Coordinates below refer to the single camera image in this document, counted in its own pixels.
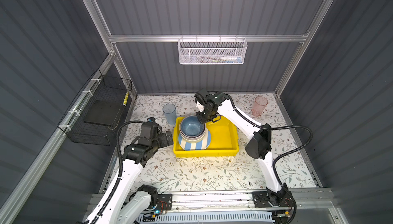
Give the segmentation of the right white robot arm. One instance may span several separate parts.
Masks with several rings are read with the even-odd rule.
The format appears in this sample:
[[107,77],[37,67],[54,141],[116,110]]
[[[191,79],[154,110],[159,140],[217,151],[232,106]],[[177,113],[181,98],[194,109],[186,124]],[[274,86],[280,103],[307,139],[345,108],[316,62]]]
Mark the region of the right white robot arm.
[[246,135],[249,142],[245,150],[257,161],[269,195],[285,198],[286,190],[274,173],[270,125],[257,123],[238,109],[229,95],[222,92],[213,93],[201,89],[195,94],[194,100],[199,110],[196,116],[200,123],[216,122],[217,117],[225,117]]

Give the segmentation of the yellow plastic bin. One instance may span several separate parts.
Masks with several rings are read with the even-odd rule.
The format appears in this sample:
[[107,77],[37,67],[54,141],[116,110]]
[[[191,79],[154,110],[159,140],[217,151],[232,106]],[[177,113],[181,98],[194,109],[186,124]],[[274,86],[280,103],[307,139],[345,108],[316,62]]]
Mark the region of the yellow plastic bin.
[[180,124],[184,118],[178,117],[174,129],[174,154],[176,157],[222,157],[235,156],[239,152],[237,129],[228,119],[221,117],[216,123],[206,124],[208,147],[203,150],[187,150],[181,146]]

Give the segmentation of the dark blue bowl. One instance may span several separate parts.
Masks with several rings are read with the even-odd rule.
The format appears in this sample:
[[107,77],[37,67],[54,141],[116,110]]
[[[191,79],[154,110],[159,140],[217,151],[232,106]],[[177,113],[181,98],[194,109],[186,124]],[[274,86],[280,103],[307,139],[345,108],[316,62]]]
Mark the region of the dark blue bowl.
[[189,138],[196,138],[203,134],[205,125],[200,123],[196,116],[185,117],[180,123],[180,132]]

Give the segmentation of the aluminium front rail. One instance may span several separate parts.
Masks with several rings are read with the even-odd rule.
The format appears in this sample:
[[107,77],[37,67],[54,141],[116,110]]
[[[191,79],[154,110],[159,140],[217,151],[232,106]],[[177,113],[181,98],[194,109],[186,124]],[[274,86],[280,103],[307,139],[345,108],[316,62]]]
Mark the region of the aluminium front rail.
[[[225,190],[225,191],[194,191],[194,192],[161,192],[172,194],[173,202],[170,211],[220,211],[256,209],[252,200],[252,192],[257,190]],[[292,189],[292,198],[298,209],[333,208],[336,200],[329,188]],[[261,208],[273,210],[274,207]]]

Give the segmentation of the yellow tag on basket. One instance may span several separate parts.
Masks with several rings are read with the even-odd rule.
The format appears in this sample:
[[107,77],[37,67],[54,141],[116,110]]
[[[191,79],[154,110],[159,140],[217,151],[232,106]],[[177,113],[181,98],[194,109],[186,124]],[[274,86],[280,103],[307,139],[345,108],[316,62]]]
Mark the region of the yellow tag on basket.
[[128,102],[128,98],[129,98],[129,91],[126,92],[124,99],[123,99],[123,106],[127,105]]

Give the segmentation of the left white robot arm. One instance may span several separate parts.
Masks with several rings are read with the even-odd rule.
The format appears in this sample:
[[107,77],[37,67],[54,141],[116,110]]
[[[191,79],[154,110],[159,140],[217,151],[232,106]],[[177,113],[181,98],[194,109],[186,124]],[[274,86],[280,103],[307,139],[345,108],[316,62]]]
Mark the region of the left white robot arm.
[[[140,135],[121,150],[122,129],[136,123],[141,125]],[[155,118],[150,117],[146,121],[125,122],[117,129],[115,139],[119,162],[117,177],[110,183],[98,205],[84,221],[86,224],[132,224],[143,211],[148,211],[150,215],[159,214],[157,188],[142,185],[131,195],[130,200],[127,197],[147,161],[160,148],[174,143],[172,133],[163,132]]]

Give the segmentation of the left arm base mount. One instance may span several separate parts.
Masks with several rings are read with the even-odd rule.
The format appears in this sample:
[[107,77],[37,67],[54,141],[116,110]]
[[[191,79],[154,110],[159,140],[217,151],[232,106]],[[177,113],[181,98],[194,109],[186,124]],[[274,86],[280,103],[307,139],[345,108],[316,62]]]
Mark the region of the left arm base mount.
[[130,201],[125,207],[135,211],[168,211],[172,209],[172,194],[150,194],[138,191],[130,196]]

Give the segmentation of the white marker in basket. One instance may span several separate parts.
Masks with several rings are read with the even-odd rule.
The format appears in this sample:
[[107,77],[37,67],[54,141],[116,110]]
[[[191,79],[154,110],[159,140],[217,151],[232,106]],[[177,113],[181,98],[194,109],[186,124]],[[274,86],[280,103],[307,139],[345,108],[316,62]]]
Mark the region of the white marker in basket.
[[222,61],[227,61],[227,62],[233,62],[233,63],[241,63],[242,62],[242,57],[241,56],[224,56],[221,57],[220,60]]

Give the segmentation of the blue plastic cup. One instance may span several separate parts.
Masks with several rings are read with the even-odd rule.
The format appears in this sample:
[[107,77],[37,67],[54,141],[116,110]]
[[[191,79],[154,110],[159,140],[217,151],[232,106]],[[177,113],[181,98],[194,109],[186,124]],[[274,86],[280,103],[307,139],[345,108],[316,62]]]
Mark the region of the blue plastic cup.
[[168,124],[175,125],[177,119],[176,106],[174,104],[165,104],[162,108],[162,111]]

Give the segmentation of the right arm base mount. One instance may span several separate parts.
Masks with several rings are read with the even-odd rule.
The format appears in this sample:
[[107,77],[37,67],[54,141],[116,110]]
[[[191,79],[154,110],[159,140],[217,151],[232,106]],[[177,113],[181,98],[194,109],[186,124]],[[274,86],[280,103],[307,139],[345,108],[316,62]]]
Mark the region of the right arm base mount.
[[256,208],[288,207],[292,209],[295,207],[294,199],[285,190],[278,193],[270,190],[254,191],[252,192],[252,200]]

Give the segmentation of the purple bowl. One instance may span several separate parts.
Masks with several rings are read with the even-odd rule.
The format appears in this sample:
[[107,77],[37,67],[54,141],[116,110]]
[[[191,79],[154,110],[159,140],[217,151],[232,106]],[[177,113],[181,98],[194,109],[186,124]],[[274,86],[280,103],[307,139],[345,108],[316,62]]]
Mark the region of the purple bowl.
[[206,127],[205,126],[196,126],[191,125],[187,127],[180,127],[180,135],[184,140],[190,142],[197,142],[202,140],[202,138],[206,134]]

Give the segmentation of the pink plastic cup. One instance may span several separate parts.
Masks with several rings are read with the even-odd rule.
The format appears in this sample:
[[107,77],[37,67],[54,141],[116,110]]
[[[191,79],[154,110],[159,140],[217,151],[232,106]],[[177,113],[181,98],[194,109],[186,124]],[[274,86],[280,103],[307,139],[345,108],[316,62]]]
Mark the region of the pink plastic cup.
[[260,116],[268,105],[268,99],[264,96],[257,96],[252,105],[252,115],[254,117]]

